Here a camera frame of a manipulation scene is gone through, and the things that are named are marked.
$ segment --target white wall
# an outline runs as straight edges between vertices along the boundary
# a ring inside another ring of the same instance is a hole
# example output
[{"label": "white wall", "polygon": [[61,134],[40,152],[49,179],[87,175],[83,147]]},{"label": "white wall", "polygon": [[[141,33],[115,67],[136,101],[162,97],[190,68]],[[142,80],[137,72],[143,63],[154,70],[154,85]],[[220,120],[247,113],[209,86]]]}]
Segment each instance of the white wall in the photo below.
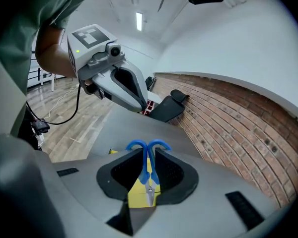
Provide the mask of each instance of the white wall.
[{"label": "white wall", "polygon": [[200,15],[200,23],[166,48],[154,72],[235,83],[298,117],[298,26],[288,11],[278,0],[247,0],[218,11]]},{"label": "white wall", "polygon": [[118,37],[118,43],[126,53],[127,60],[141,70],[144,79],[153,77],[153,69],[163,52],[161,45],[124,35]]}]

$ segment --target blue scissors handle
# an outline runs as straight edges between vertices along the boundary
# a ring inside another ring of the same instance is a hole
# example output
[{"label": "blue scissors handle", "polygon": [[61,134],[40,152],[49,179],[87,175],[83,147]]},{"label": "blue scissors handle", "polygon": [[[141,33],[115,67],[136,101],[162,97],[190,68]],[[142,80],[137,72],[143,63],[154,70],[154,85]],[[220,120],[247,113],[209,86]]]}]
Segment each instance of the blue scissors handle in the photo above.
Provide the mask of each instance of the blue scissors handle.
[{"label": "blue scissors handle", "polygon": [[150,159],[150,164],[152,168],[152,173],[151,173],[151,179],[156,183],[160,184],[158,175],[155,171],[155,159],[154,159],[154,154],[153,154],[153,149],[152,147],[155,145],[161,145],[166,148],[166,150],[172,150],[171,147],[164,142],[162,139],[154,139],[148,144],[148,154],[149,154],[149,159]]},{"label": "blue scissors handle", "polygon": [[139,181],[142,184],[146,184],[150,177],[150,174],[147,171],[147,144],[141,139],[135,139],[127,145],[126,150],[131,150],[134,145],[140,145],[143,148],[143,169],[139,175]]}]

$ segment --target gray table surface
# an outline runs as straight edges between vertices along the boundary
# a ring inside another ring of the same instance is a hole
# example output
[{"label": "gray table surface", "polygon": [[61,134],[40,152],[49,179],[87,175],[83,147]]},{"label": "gray table surface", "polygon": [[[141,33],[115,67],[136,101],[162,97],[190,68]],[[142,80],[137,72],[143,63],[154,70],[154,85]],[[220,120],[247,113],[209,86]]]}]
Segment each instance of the gray table surface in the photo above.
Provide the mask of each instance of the gray table surface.
[{"label": "gray table surface", "polygon": [[177,152],[201,157],[182,128],[131,112],[120,106],[114,107],[109,114],[88,157],[107,155],[110,149],[123,151],[134,139],[142,139],[147,144],[153,139],[162,139]]}]

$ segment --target black cable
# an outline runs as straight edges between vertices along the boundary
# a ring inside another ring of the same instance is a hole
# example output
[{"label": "black cable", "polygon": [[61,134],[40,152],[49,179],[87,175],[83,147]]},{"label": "black cable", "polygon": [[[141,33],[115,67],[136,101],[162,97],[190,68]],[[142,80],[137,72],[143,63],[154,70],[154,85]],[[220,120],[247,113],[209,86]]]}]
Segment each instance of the black cable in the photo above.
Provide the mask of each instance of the black cable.
[{"label": "black cable", "polygon": [[78,86],[77,99],[76,99],[76,109],[75,109],[74,114],[73,114],[69,119],[67,119],[66,121],[59,122],[59,123],[53,123],[53,122],[48,122],[48,121],[44,121],[44,120],[39,119],[39,118],[36,116],[36,114],[34,114],[34,112],[31,110],[30,105],[29,105],[28,102],[26,102],[26,105],[28,106],[28,108],[29,108],[29,110],[31,111],[31,113],[32,113],[38,120],[40,120],[40,121],[42,121],[42,122],[46,122],[46,123],[48,123],[48,124],[61,125],[61,124],[64,124],[64,123],[68,122],[69,120],[71,120],[71,119],[76,115],[77,110],[78,110],[79,94],[80,94],[80,85]]}]

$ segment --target brick wall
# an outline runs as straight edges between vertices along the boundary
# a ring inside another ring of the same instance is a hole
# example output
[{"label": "brick wall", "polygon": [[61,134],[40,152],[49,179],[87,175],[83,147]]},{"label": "brick wall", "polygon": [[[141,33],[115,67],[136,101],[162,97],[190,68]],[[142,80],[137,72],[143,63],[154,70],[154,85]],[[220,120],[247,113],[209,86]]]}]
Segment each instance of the brick wall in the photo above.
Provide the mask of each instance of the brick wall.
[{"label": "brick wall", "polygon": [[286,205],[298,195],[298,122],[273,101],[227,82],[156,74],[161,98],[179,89],[190,98],[170,123],[182,127],[201,157],[230,168]]}]

